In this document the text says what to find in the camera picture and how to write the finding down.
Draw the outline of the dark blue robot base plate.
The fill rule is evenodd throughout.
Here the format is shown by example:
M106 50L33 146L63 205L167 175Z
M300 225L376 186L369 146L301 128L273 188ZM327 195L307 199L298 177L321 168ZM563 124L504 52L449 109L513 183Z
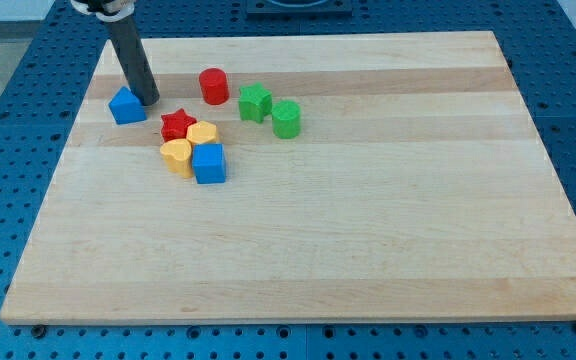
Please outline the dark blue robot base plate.
M246 0L247 18L266 15L351 15L351 0Z

